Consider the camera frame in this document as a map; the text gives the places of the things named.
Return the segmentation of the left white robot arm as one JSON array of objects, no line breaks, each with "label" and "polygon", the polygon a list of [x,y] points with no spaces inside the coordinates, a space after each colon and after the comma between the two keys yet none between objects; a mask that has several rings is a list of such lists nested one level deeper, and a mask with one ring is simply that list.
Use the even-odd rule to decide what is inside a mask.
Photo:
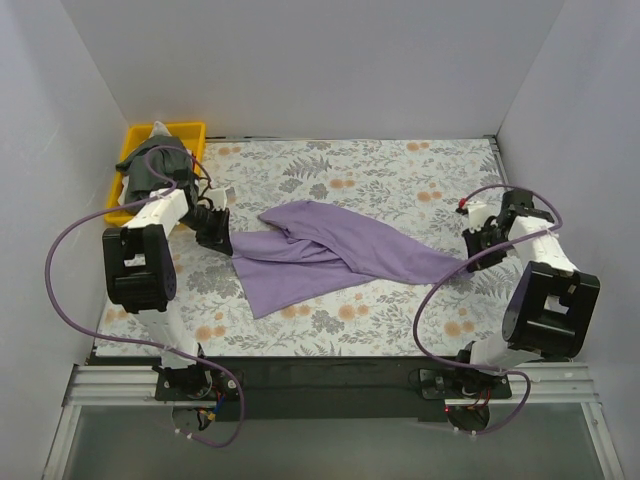
[{"label": "left white robot arm", "polygon": [[227,256],[233,254],[229,235],[227,194],[215,189],[203,200],[191,201],[182,189],[160,189],[119,228],[102,236],[107,292],[161,345],[161,366],[183,369],[178,387],[193,400],[205,398],[213,386],[211,373],[195,363],[200,347],[173,304],[176,269],[168,237],[182,224],[195,232],[199,245]]}]

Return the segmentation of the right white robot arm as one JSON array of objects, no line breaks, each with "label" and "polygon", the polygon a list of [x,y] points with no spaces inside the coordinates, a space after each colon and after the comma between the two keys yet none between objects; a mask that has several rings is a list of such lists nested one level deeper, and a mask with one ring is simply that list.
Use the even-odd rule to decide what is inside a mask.
[{"label": "right white robot arm", "polygon": [[489,269],[513,253],[522,275],[506,307],[501,329],[465,349],[468,363],[452,373],[454,389],[475,397],[497,375],[547,357],[573,358],[581,350],[600,292],[599,279],[569,260],[556,230],[560,219],[540,209],[530,191],[512,188],[495,215],[484,202],[464,198],[458,212],[468,219],[463,231],[472,262],[467,271]]}]

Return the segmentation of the purple t-shirt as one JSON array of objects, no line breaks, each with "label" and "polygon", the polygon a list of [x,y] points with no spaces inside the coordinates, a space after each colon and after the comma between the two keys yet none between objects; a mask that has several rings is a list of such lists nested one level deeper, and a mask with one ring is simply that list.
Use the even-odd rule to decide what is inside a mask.
[{"label": "purple t-shirt", "polygon": [[295,201],[259,219],[272,229],[231,235],[232,263],[256,319],[376,279],[434,284],[463,264],[332,204]]}]

